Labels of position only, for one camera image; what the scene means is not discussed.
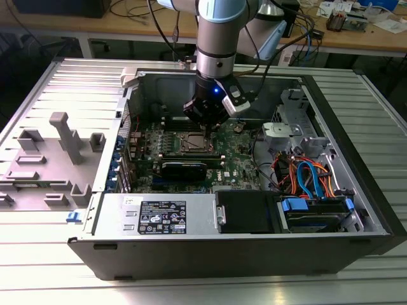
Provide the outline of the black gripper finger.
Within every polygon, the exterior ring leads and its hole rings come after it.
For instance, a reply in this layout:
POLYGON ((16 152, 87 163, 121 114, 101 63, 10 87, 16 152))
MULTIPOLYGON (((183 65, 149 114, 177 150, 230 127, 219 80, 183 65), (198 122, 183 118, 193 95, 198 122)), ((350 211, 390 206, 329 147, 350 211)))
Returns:
POLYGON ((183 113, 203 131, 204 139, 209 139, 209 117, 203 100, 190 100, 183 105, 183 113))
POLYGON ((209 140, 210 147, 215 148, 216 134, 221 129, 222 125, 230 118, 227 112, 221 112, 210 118, 209 123, 209 140))

